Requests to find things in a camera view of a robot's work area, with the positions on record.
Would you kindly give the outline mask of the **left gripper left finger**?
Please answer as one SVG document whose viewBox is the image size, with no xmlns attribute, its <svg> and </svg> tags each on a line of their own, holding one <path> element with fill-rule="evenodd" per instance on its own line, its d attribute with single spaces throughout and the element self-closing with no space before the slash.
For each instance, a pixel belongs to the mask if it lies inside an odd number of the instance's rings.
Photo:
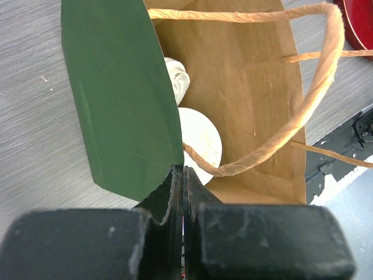
<svg viewBox="0 0 373 280">
<path fill-rule="evenodd" d="M 18 217 L 1 245 L 2 279 L 180 279 L 182 167 L 131 209 Z"/>
</svg>

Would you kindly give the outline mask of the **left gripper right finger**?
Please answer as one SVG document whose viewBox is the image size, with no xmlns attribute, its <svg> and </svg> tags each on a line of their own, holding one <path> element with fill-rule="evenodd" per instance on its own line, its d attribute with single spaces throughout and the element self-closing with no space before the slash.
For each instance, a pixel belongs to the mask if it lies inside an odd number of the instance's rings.
<svg viewBox="0 0 373 280">
<path fill-rule="evenodd" d="M 186 279 L 352 279 L 356 262 L 322 206 L 224 204 L 183 174 Z"/>
</svg>

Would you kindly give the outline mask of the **white cup lid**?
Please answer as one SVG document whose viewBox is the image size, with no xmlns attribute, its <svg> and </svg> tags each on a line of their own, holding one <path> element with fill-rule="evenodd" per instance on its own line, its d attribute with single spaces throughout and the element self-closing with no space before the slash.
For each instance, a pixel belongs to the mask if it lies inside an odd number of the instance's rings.
<svg viewBox="0 0 373 280">
<path fill-rule="evenodd" d="M 190 86 L 190 77 L 181 62 L 170 57 L 165 57 L 164 60 L 173 86 L 175 101 L 179 106 Z"/>
<path fill-rule="evenodd" d="M 183 143 L 193 148 L 209 164 L 219 167 L 222 142 L 214 124 L 194 109 L 180 107 L 178 111 Z"/>
</svg>

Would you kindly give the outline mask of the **green paper bag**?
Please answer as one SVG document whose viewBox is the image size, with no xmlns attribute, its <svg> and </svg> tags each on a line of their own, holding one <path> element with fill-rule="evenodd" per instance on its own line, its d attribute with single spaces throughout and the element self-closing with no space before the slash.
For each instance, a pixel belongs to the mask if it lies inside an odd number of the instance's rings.
<svg viewBox="0 0 373 280">
<path fill-rule="evenodd" d="M 344 32 L 327 2 L 62 1 L 93 181 L 140 201 L 187 165 L 225 203 L 304 204 L 304 126 L 333 82 Z M 179 106 L 165 57 L 190 77 Z M 183 143 L 180 107 L 218 130 L 219 167 Z"/>
</svg>

